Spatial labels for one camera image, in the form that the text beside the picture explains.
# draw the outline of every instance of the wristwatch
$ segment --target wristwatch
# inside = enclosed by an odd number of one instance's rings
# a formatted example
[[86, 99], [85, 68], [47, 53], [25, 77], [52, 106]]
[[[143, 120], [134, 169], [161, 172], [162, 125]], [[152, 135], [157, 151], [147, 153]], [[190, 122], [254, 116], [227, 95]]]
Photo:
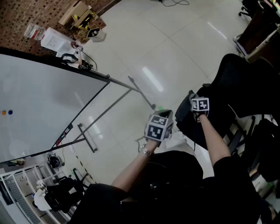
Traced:
[[146, 156], [151, 156], [152, 154], [154, 154], [154, 152], [148, 150], [146, 147], [143, 149], [142, 153]]

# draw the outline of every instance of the black shirt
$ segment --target black shirt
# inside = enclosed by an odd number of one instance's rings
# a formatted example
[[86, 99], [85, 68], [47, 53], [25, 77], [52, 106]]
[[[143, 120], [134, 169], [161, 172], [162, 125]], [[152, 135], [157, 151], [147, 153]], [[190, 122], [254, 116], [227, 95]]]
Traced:
[[[151, 179], [156, 179], [156, 185], [161, 186], [159, 192], [135, 194], [139, 192], [136, 187], [126, 193], [110, 185], [92, 184], [70, 223], [93, 223], [94, 220], [163, 222], [168, 219], [187, 223], [257, 222], [259, 196], [238, 157], [217, 161], [213, 167], [214, 177], [204, 180], [196, 158], [185, 152], [157, 154], [151, 161], [139, 181], [140, 189], [145, 188], [145, 182], [152, 186]], [[150, 175], [151, 170], [156, 170], [156, 175]], [[148, 180], [143, 180], [143, 176], [149, 176]], [[137, 201], [121, 203], [131, 196], [138, 197]]]

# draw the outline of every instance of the white tiled floor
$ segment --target white tiled floor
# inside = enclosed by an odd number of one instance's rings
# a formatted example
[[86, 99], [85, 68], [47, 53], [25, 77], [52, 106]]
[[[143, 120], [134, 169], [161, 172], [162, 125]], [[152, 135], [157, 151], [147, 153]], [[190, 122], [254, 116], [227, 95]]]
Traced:
[[[238, 16], [239, 0], [188, 1], [188, 6], [164, 7], [150, 0], [122, 0], [101, 16], [106, 40], [89, 41], [84, 50], [100, 72], [127, 84], [127, 76], [133, 77], [152, 103], [175, 113], [189, 90], [214, 80], [223, 56], [236, 52], [232, 38], [248, 24]], [[77, 124], [88, 126], [125, 91], [110, 84], [75, 121], [67, 139], [80, 133]], [[150, 113], [140, 94], [129, 93], [88, 131], [98, 151], [92, 153], [85, 142], [73, 145], [74, 153], [64, 148], [64, 169], [77, 166], [78, 155], [96, 181], [111, 184], [137, 155], [135, 139], [143, 135]], [[197, 146], [196, 156], [204, 177], [212, 176], [208, 152]]]

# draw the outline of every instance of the person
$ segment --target person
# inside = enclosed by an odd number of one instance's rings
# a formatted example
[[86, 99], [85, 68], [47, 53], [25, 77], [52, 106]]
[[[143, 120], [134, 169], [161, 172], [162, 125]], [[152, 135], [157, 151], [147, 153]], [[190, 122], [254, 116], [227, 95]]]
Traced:
[[92, 215], [94, 220], [122, 222], [257, 223], [259, 197], [248, 172], [207, 116], [198, 116], [214, 177], [203, 179], [192, 154], [153, 154], [159, 143], [148, 140], [145, 152], [112, 185], [89, 186], [70, 223], [88, 223]]

